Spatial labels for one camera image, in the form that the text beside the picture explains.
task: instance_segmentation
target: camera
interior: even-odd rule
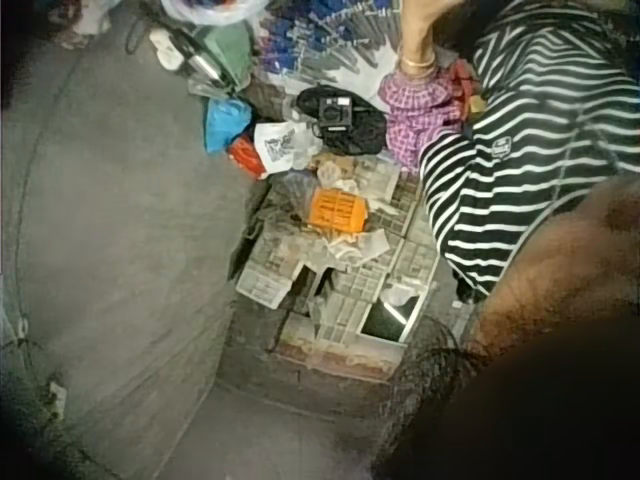
[[[348,130],[353,121],[353,103],[350,97],[324,97],[320,99],[318,126],[331,132]]]

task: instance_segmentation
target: blue items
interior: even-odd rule
[[[251,122],[251,107],[240,100],[210,99],[205,125],[207,153],[225,151]]]

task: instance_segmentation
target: striped shirt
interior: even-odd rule
[[[477,44],[488,108],[472,135],[421,152],[438,248],[484,295],[547,218],[640,173],[640,87],[610,48],[596,14],[517,0]]]

